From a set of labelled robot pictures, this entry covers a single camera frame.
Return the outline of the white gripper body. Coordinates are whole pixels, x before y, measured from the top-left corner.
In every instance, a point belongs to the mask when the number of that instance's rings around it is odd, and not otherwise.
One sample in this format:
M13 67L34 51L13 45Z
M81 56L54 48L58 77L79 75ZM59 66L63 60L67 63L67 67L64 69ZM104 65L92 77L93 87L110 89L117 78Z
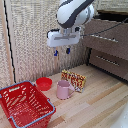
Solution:
M77 44L79 39L80 27L62 30L52 29L47 33L47 45L49 47Z

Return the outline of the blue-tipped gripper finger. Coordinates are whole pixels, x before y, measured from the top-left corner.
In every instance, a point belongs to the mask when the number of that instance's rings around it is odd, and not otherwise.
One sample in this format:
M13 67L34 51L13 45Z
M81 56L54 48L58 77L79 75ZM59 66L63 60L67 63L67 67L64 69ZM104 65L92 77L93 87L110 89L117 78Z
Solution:
M66 47L66 54L70 54L70 51L71 51L71 46L68 45L68 46Z
M58 56L59 55L59 52L57 50L57 47L54 47L54 56Z

